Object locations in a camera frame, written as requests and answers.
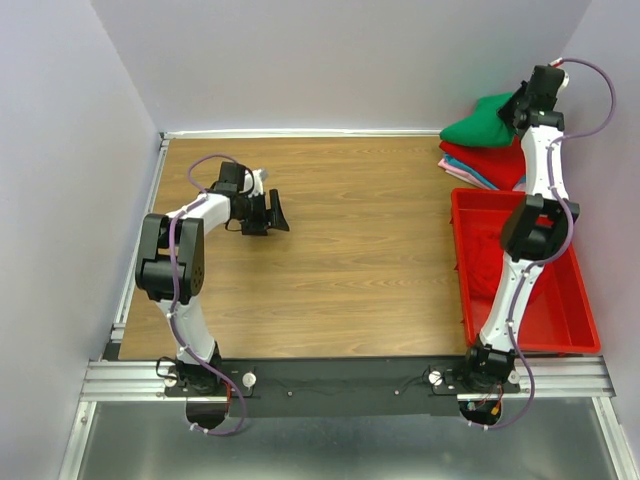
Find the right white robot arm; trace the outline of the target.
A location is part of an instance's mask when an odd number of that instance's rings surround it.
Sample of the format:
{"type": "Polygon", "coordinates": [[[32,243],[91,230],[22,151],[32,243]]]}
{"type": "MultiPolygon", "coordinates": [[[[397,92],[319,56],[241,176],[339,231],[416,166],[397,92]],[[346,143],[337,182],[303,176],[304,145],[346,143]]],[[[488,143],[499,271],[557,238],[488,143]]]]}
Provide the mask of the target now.
{"type": "Polygon", "coordinates": [[[515,132],[525,159],[524,196],[505,222],[499,286],[477,346],[491,359],[518,355],[519,327],[531,293],[546,264],[568,248],[579,206],[564,187],[560,147],[564,116],[555,109],[568,84],[564,70],[538,65],[507,103],[499,118],[515,132]]]}

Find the green t shirt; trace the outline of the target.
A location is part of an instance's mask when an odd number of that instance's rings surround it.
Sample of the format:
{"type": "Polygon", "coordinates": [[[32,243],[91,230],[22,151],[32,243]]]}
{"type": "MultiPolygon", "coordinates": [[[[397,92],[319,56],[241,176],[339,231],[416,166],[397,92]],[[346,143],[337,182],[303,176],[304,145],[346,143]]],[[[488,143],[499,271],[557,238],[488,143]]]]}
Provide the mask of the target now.
{"type": "Polygon", "coordinates": [[[502,93],[481,97],[469,116],[440,132],[440,139],[464,147],[509,147],[514,134],[499,117],[498,111],[511,96],[511,93],[502,93]]]}

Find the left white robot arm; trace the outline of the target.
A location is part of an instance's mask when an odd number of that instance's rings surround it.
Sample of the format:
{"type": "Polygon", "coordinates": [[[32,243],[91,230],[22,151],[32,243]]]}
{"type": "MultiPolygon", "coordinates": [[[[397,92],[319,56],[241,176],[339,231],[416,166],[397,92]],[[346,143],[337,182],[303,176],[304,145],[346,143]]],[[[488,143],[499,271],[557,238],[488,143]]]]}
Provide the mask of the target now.
{"type": "Polygon", "coordinates": [[[215,365],[217,341],[206,326],[200,302],[205,281],[205,239],[213,230],[236,222],[245,236],[288,232],[279,192],[267,191],[268,173],[251,170],[222,155],[219,176],[209,187],[187,177],[198,193],[180,208],[143,219],[135,266],[136,287],[145,292],[167,319],[177,360],[191,364],[187,382],[201,395],[214,393],[222,380],[215,365]]]}

